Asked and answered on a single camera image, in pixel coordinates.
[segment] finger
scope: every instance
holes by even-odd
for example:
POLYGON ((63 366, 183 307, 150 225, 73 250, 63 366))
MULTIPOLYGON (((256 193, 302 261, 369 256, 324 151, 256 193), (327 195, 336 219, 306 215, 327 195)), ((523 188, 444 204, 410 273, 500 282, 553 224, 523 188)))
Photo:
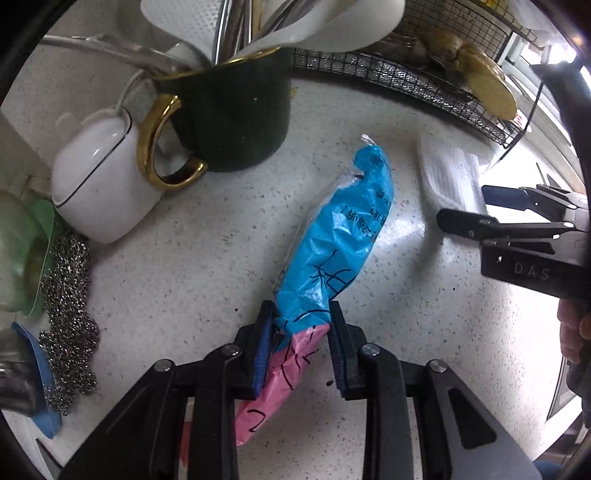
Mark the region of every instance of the finger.
POLYGON ((565 323, 560 324, 560 344, 571 350, 579 351, 583 348, 584 340, 578 330, 569 328, 565 323))
POLYGON ((579 309, 572 301, 561 299, 558 303, 556 316, 558 317, 558 320, 569 325, 572 329, 579 328, 579 322, 581 319, 579 316, 579 309))
POLYGON ((588 313, 579 325, 579 333, 585 340, 591 340, 591 313, 588 313))
POLYGON ((568 348, 567 346, 560 345, 560 351, 562 352, 563 356, 570 360, 575 365, 579 364, 579 351, 572 350, 572 348, 568 348))

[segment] mug handle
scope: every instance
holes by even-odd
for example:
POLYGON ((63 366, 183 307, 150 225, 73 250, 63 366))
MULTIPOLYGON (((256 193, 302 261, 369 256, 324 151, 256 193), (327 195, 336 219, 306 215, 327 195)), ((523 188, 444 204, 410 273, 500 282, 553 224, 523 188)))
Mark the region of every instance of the mug handle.
POLYGON ((178 190, 201 178, 207 172, 207 164, 190 155, 189 159, 171 175, 161 177, 154 166, 154 150, 162 128, 170 116, 182 107, 176 95, 161 93, 139 128, 137 163, 142 175, 162 190, 178 190))

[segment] green mug with gold handle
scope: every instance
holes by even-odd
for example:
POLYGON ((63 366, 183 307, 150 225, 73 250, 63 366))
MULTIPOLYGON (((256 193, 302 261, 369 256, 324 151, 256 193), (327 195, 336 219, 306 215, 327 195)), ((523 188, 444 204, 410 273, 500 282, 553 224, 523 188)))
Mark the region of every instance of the green mug with gold handle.
POLYGON ((290 63, 291 51, 276 48, 203 72, 153 77, 158 97, 139 129, 139 170, 154 186, 176 190, 207 170, 243 170, 269 158, 289 127, 290 63), (160 176, 154 151, 168 120, 190 157, 160 176))

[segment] blue plastic wrapper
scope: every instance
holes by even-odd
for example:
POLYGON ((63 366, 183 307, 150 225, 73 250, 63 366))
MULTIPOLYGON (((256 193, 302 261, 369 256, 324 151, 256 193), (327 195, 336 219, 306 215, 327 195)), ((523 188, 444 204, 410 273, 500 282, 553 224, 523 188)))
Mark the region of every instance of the blue plastic wrapper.
POLYGON ((354 162, 363 176, 350 173, 346 185, 320 208, 278 288, 275 323, 285 338, 271 357, 261 395, 238 410, 237 445, 247 442, 298 385, 330 329, 329 301, 359 274, 386 222, 394 195, 386 155, 372 143, 354 162))

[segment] metal bolt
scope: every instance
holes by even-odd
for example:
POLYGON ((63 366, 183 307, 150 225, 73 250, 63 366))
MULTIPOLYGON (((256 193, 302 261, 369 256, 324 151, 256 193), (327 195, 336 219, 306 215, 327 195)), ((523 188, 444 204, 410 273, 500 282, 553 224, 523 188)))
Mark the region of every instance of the metal bolt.
POLYGON ((222 347, 222 355, 224 356, 236 356, 240 353, 240 347, 238 345, 234 345, 233 343, 229 343, 222 347))
POLYGON ((173 367, 173 363, 170 360, 167 360, 166 358, 163 358, 162 360, 158 360, 154 364, 154 370, 156 370, 157 372, 167 372, 172 367, 173 367))
POLYGON ((375 343, 366 343, 361 347, 361 352, 367 356, 376 356, 379 353, 379 347, 375 343))
POLYGON ((443 360, 431 360, 429 362, 429 368, 435 373, 442 374, 445 370, 447 370, 447 363, 445 363, 443 360))

